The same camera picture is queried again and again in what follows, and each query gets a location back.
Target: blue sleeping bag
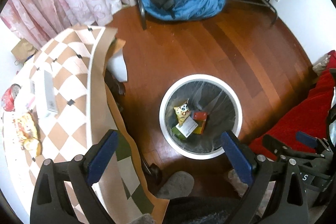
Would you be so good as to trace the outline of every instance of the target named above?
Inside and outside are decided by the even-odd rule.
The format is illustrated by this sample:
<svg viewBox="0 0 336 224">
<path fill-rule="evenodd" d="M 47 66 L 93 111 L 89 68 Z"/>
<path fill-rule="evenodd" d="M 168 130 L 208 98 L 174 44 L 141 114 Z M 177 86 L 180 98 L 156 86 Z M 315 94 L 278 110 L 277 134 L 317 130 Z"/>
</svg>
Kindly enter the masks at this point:
<svg viewBox="0 0 336 224">
<path fill-rule="evenodd" d="M 175 0 L 172 9 L 175 18 L 164 10 L 157 8 L 150 0 L 142 0 L 145 10 L 161 20 L 199 20 L 217 15 L 224 7 L 225 0 Z"/>
</svg>

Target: snack bag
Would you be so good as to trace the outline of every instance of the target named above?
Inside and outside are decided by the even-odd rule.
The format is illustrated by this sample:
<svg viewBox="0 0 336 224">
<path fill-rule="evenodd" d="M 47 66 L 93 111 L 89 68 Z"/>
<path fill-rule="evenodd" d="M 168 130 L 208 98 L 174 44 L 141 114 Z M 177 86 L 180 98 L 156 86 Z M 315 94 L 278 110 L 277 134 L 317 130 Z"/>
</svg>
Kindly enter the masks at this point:
<svg viewBox="0 0 336 224">
<path fill-rule="evenodd" d="M 32 157 L 41 155 L 42 147 L 38 140 L 37 130 L 32 116 L 29 113 L 25 113 L 22 117 L 13 119 L 13 124 L 16 129 L 21 149 L 32 151 Z"/>
<path fill-rule="evenodd" d="M 188 107 L 188 100 L 183 102 L 180 106 L 174 107 L 175 113 L 177 115 L 178 124 L 183 125 L 184 121 L 190 116 L 190 110 Z"/>
</svg>

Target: red can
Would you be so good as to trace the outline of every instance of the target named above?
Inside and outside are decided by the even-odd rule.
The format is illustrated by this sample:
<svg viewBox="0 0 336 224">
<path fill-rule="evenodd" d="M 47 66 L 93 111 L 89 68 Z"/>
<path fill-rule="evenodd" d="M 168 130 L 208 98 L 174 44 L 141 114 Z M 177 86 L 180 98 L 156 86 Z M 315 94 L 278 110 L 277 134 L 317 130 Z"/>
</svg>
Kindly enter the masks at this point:
<svg viewBox="0 0 336 224">
<path fill-rule="evenodd" d="M 18 84 L 11 85 L 1 99 L 1 105 L 5 111 L 14 111 L 14 100 L 21 87 Z"/>
</svg>

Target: brown paper bag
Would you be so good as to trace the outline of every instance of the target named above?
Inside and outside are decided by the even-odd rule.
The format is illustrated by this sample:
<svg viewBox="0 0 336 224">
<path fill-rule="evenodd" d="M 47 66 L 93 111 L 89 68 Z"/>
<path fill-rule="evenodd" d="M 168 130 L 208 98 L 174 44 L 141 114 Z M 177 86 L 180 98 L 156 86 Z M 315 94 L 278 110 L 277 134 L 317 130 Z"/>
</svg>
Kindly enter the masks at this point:
<svg viewBox="0 0 336 224">
<path fill-rule="evenodd" d="M 25 38 L 21 39 L 19 43 L 16 44 L 16 46 L 12 49 L 12 54 L 22 64 L 27 60 L 28 57 L 35 54 L 36 52 L 37 49 Z"/>
</svg>

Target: red fabric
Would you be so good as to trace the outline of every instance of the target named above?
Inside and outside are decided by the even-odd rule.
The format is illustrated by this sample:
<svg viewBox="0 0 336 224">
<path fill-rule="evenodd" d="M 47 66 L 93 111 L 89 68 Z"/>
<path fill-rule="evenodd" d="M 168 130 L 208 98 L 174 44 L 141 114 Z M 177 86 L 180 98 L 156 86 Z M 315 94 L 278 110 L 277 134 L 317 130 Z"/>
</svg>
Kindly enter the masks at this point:
<svg viewBox="0 0 336 224">
<path fill-rule="evenodd" d="M 336 52 L 331 51 L 329 54 L 331 57 L 327 69 L 321 74 L 316 83 L 316 87 L 310 90 L 308 98 L 292 108 L 267 132 L 267 134 L 285 143 L 294 150 L 315 152 L 312 148 L 295 140 L 295 133 L 298 131 L 302 131 L 313 137 L 326 137 L 325 120 L 330 110 L 335 86 L 329 68 L 336 68 Z M 263 154 L 270 159 L 276 160 L 276 157 L 264 148 L 262 143 L 263 136 L 255 139 L 249 147 L 256 154 Z"/>
</svg>

